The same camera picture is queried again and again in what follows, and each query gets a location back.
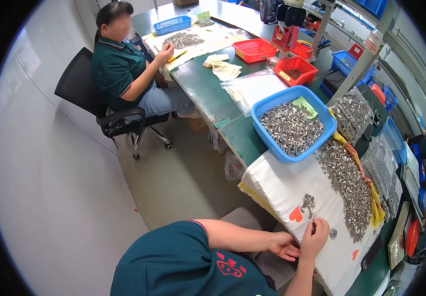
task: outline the sneaker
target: sneaker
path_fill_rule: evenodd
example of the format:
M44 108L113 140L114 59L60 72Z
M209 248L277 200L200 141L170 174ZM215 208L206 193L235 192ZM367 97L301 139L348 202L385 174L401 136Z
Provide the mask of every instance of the sneaker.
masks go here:
M180 118L201 118L202 117L196 107L193 109L192 113L189 115L180 115L177 113L177 116Z

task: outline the black hair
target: black hair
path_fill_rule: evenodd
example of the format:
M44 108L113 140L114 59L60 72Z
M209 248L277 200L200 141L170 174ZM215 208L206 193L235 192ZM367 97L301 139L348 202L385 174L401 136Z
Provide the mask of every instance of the black hair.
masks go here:
M101 35L101 26L103 24L109 25L109 23L118 17L128 14L132 15L134 13L134 8L131 3L126 1L119 2L111 2L106 6L101 8L98 12L98 16L96 17L96 26L98 27L98 31L94 36L94 44L98 43L99 37Z

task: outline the black office chair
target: black office chair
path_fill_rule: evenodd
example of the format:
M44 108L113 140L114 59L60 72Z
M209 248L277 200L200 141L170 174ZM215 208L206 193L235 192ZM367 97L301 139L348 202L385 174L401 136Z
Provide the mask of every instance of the black office chair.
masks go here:
M162 116L146 118L146 113L143 108L132 107L106 115L108 106L91 80L90 69L92 57L92 52L86 47L83 47L63 72L56 86L55 94L95 115L96 122L101 126L103 134L112 139L116 147L118 147L118 144L113 137L130 133L132 144L134 145L134 154L132 156L134 159L140 158L138 148L145 128L150 129L163 140L167 150L172 149L172 143L167 137L157 129L151 127L154 124L167 121L169 116L168 113ZM139 115L140 119L125 124L124 117L129 115Z

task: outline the chair armrest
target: chair armrest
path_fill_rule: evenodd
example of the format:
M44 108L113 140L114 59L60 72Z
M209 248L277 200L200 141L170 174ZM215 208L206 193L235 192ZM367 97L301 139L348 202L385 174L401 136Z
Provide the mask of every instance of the chair armrest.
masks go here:
M145 110L142 109L139 106L135 106L135 107L131 107L131 108L128 108L128 109L125 109L125 110L121 110L121 111L118 111L118 112L111 113L110 115L107 115L103 118L97 117L96 123L98 123L100 126L105 126L109 122L119 120L119 119L127 117L129 115L139 115L141 117L140 121L142 122L142 124L146 119Z

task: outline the heart pattern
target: heart pattern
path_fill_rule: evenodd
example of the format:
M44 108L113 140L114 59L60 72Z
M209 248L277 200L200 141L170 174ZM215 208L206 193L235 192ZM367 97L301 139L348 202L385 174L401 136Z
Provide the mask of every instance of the heart pattern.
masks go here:
M352 260L354 261L354 259L356 259L356 256L358 255L359 250L356 250L354 252L352 252Z
M303 219L303 215L302 215L302 213L301 213L301 211L300 211L300 209L299 209L299 206L297 206L297 207L295 208L295 210L293 210L293 211L290 213L290 215L289 215L289 219L290 219L290 221L293 221L293 220L295 220L295 221L297 221L297 222L302 221L302 219Z

